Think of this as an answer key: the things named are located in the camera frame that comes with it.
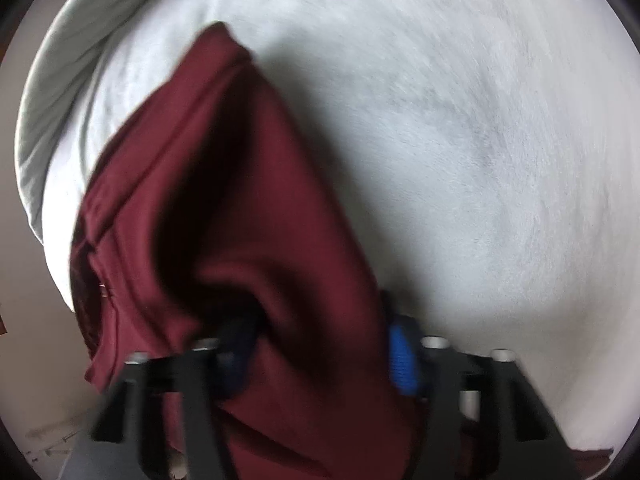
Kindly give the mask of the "maroon pants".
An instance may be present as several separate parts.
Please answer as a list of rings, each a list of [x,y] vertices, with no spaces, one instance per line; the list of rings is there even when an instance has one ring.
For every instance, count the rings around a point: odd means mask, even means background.
[[[258,330],[224,404],[243,479],[398,479],[416,413],[388,371],[378,285],[278,92],[206,28],[107,143],[82,199],[70,284],[106,388],[136,351]]]

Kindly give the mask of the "white fleece bed sheet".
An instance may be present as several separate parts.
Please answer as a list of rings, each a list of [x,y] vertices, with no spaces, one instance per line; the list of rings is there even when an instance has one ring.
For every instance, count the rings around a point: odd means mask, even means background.
[[[148,0],[53,153],[64,299],[117,129],[223,22],[304,127],[382,283],[463,348],[518,352],[570,445],[639,453],[639,0]]]

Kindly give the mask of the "grey-green quilt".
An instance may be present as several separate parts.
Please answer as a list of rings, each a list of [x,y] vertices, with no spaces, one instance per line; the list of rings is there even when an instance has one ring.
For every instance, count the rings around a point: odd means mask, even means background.
[[[117,29],[148,0],[66,0],[30,66],[14,136],[14,168],[28,224],[42,235],[42,202],[53,153],[78,92]]]

